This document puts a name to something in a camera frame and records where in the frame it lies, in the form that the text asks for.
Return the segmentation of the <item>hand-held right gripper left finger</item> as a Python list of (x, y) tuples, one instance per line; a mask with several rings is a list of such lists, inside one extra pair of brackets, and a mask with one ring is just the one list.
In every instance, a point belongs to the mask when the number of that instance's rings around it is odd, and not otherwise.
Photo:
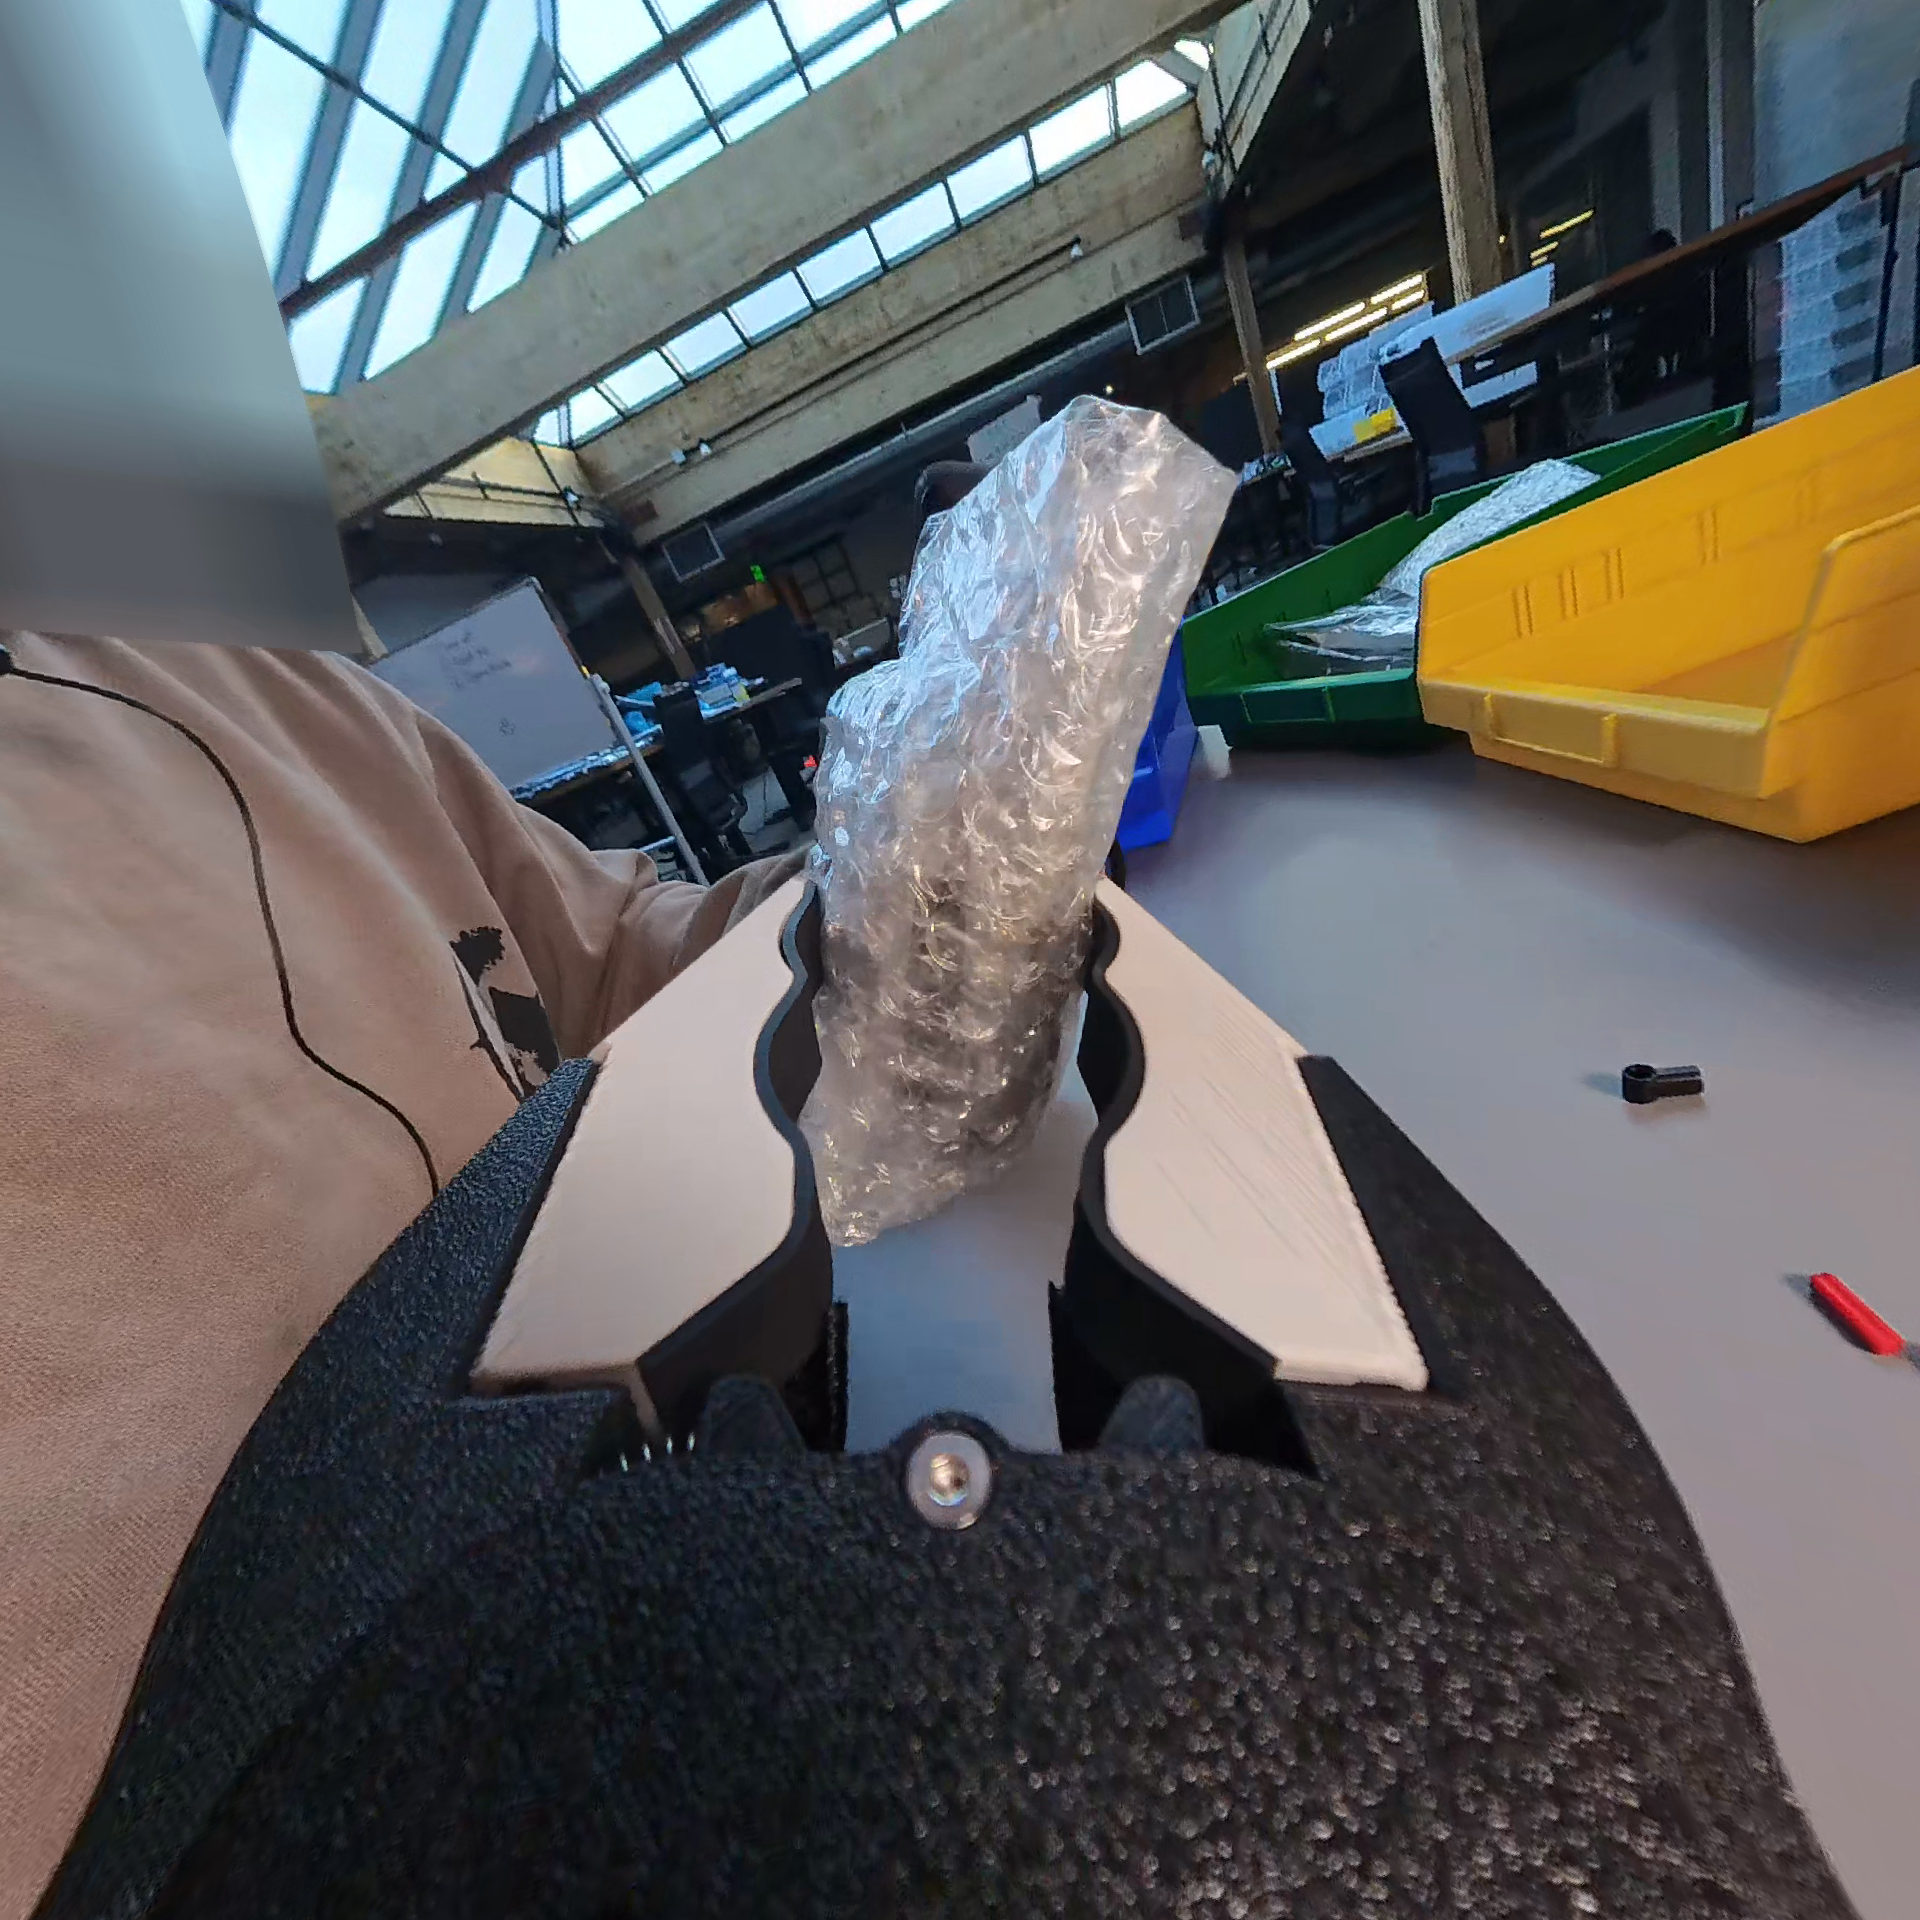
[(701, 1401), (725, 1376), (806, 1370), (831, 1316), (800, 1129), (821, 982), (823, 908), (792, 878), (595, 1048), (476, 1392)]

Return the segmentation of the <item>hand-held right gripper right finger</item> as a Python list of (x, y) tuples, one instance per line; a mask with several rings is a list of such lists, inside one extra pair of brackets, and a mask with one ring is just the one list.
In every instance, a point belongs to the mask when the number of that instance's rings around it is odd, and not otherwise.
[(1095, 1132), (1065, 1303), (1117, 1378), (1427, 1389), (1305, 1048), (1116, 881), (1075, 1050)]

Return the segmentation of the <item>blue storage bin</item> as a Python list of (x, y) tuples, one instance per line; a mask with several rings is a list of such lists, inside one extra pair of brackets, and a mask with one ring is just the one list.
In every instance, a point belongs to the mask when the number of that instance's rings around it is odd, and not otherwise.
[(1131, 855), (1171, 841), (1180, 823), (1196, 745), (1198, 726), (1184, 682), (1184, 645), (1174, 638), (1120, 810), (1116, 832), (1120, 852)]

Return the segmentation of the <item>clear bubble wrap bag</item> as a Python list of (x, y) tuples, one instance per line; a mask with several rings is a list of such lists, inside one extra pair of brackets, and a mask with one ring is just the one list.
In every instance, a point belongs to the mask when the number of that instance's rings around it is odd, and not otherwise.
[[(957, 881), (1028, 925), (1083, 904), (1113, 847), (1168, 648), (1236, 470), (1160, 413), (1079, 398), (935, 511), (908, 574), (896, 657), (831, 695), (808, 874), (836, 904), (888, 904)], [(1070, 996), (1065, 1048), (1071, 1036)], [(803, 1134), (833, 1246), (860, 1246), (995, 1184), (857, 1165)]]

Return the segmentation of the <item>yellow storage bin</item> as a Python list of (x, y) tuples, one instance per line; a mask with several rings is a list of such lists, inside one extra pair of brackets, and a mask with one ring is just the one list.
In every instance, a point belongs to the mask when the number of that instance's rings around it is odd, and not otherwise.
[(1424, 718), (1788, 844), (1918, 802), (1918, 369), (1424, 578)]

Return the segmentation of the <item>person's left forearm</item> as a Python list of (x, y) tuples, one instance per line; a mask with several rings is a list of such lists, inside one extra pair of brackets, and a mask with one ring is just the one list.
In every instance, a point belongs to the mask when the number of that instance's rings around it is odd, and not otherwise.
[(711, 881), (663, 880), (645, 852), (591, 852), (523, 805), (510, 805), (510, 818), (494, 895), (565, 1057), (591, 1053), (733, 924), (803, 874), (808, 855), (788, 847)]

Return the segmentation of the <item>dark background desk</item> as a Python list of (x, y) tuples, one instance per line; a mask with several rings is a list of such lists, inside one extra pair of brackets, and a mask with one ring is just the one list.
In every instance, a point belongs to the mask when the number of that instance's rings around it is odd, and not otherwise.
[(591, 850), (636, 847), (670, 880), (732, 873), (812, 836), (815, 735), (798, 678), (653, 682), (614, 700), (614, 742), (511, 796)]

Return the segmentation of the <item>wooden background desk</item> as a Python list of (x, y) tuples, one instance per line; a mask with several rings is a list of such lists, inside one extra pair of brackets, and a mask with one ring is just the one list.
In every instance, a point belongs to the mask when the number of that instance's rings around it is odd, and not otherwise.
[(1459, 367), (1533, 367), (1533, 383), (1496, 407), (1513, 421), (1524, 458), (1568, 457), (1727, 407), (1744, 407), (1752, 425), (1766, 385), (1763, 358), (1772, 334), (1785, 329), (1785, 245), (1849, 205), (1864, 205), (1895, 229), (1912, 170), (1908, 134), (1697, 240), (1654, 249), (1557, 297), (1468, 349)]

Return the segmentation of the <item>green storage bin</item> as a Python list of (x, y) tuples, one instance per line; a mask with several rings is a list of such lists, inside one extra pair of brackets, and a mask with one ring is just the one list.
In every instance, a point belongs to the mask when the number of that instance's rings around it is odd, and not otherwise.
[[(1597, 472), (1597, 487), (1524, 520), (1504, 537), (1729, 446), (1744, 429), (1744, 407), (1726, 407), (1559, 457), (1559, 461), (1574, 461)], [(1398, 511), (1311, 559), (1246, 588), (1217, 607), (1190, 614), (1181, 626), (1181, 645), (1192, 721), (1217, 726), (1232, 745), (1259, 749), (1332, 742), (1396, 745), (1429, 738), (1430, 726), (1424, 719), (1417, 682), (1420, 640), (1413, 664), (1355, 664), (1319, 653), (1291, 653), (1265, 632), (1265, 626), (1284, 616), (1319, 616), (1368, 592), (1420, 540), (1502, 479), (1487, 477), (1444, 493), (1436, 497), (1427, 516)]]

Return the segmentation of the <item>white rolling whiteboard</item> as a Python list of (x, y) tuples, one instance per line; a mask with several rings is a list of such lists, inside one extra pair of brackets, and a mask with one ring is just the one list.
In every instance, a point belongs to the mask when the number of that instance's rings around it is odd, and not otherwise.
[(371, 666), (436, 716), (510, 790), (549, 789), (561, 773), (614, 753), (636, 773), (683, 869), (707, 880), (609, 687), (582, 664), (536, 581), (491, 593)]

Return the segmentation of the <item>red brick pin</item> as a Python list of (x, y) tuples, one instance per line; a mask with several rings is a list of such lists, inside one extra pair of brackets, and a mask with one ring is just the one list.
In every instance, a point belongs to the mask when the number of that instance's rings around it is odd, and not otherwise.
[(1883, 1360), (1907, 1358), (1908, 1342), (1903, 1332), (1830, 1271), (1813, 1272), (1807, 1277), (1807, 1294), (1814, 1308), (1862, 1353)]

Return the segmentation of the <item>clear plastic bags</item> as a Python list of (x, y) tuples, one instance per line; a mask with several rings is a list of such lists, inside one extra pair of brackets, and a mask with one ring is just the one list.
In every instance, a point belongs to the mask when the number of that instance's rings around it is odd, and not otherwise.
[(1597, 479), (1596, 470), (1574, 461), (1531, 463), (1447, 516), (1368, 592), (1323, 614), (1271, 622), (1265, 632), (1291, 653), (1352, 664), (1413, 664), (1427, 574), (1596, 489)]

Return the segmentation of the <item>black office chair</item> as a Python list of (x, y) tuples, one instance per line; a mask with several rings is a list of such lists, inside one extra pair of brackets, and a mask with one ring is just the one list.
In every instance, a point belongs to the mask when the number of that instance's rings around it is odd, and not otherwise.
[(1436, 497), (1516, 470), (1518, 455), (1487, 441), (1432, 336), (1385, 356), (1381, 376), (1413, 444), (1413, 514), (1427, 516)]

